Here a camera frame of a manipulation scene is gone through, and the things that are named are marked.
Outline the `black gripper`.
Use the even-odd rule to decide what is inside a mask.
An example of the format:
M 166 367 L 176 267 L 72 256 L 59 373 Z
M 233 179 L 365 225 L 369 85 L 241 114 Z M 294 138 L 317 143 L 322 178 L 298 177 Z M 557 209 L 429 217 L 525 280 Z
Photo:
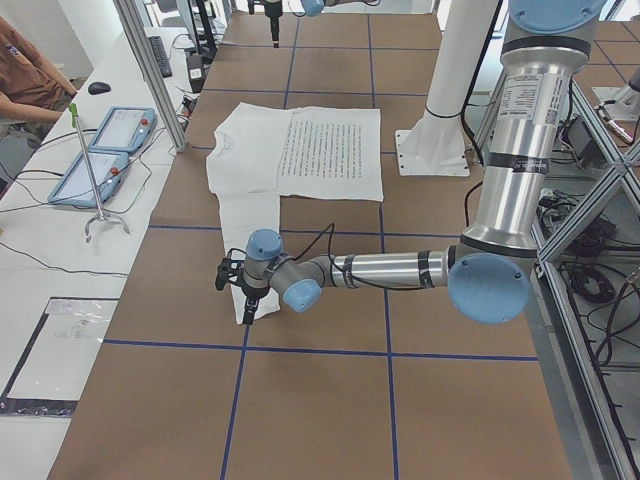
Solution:
M 275 49 L 278 49 L 278 39 L 279 39 L 279 32 L 280 32 L 279 18 L 270 17 L 269 22 L 270 22 L 271 38 L 273 39 L 273 47 Z
M 237 285 L 246 297 L 242 324 L 251 325 L 252 318 L 255 317 L 259 306 L 259 300 L 266 296 L 266 287 L 250 285 L 244 279 L 238 280 Z

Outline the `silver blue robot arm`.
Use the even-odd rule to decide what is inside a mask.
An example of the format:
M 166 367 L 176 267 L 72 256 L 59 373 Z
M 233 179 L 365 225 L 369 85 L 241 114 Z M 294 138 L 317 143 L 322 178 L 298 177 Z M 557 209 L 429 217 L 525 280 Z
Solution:
M 293 258 L 280 235 L 253 232 L 236 283 L 245 298 L 241 321 L 254 321 L 260 301 L 275 294 L 297 312 L 328 287 L 414 291 L 446 287 L 466 317 L 509 321 L 525 308 L 536 256 L 531 236 L 572 76 L 588 61 L 599 1 L 513 1 L 501 62 L 501 90 L 491 148 L 474 221 L 445 251 Z
M 343 4 L 343 1 L 328 0 L 301 0 L 300 12 L 293 11 L 292 14 L 297 17 L 314 17 L 321 14 L 327 7 L 334 7 Z M 264 10 L 264 15 L 270 22 L 271 40 L 274 48 L 280 47 L 280 18 L 284 14 L 283 2 L 281 0 L 248 0 L 247 7 L 250 15 L 255 13 L 255 6 L 259 5 Z

